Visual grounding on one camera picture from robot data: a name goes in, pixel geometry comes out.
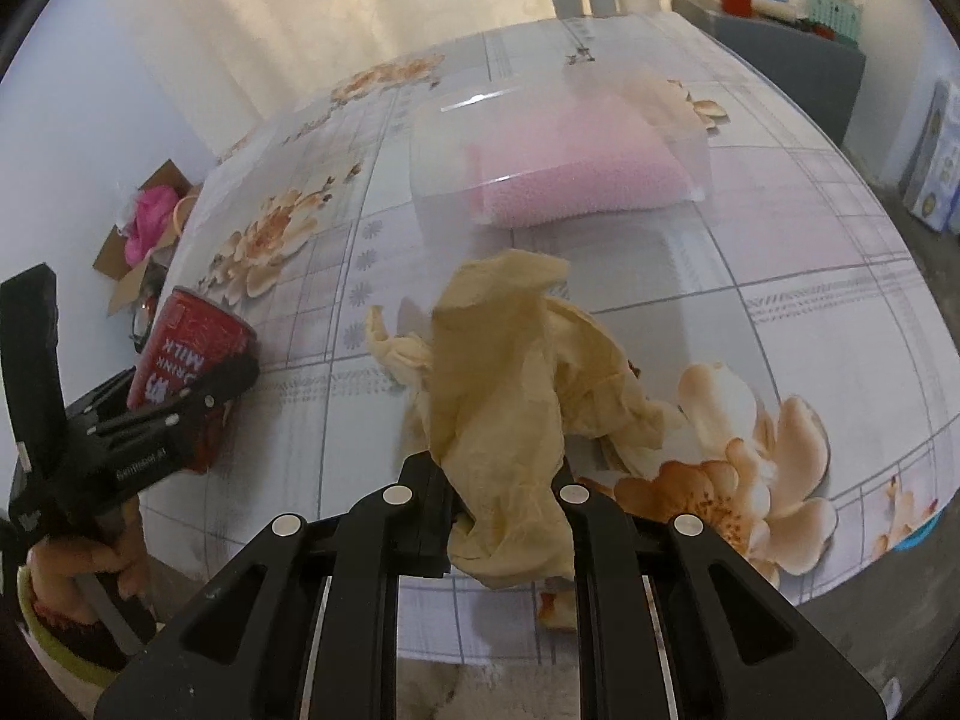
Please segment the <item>left hand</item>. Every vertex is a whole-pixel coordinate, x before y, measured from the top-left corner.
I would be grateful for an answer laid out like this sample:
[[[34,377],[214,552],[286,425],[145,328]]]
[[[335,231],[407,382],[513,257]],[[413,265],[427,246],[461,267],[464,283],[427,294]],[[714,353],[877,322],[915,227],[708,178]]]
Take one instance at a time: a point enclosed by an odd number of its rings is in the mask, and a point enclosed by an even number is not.
[[[112,546],[86,538],[44,538],[32,546],[26,566],[34,611],[44,624],[66,629],[98,621],[76,583],[78,575],[114,575],[122,600],[145,600],[149,566],[139,500],[128,500],[121,512],[124,529]]]

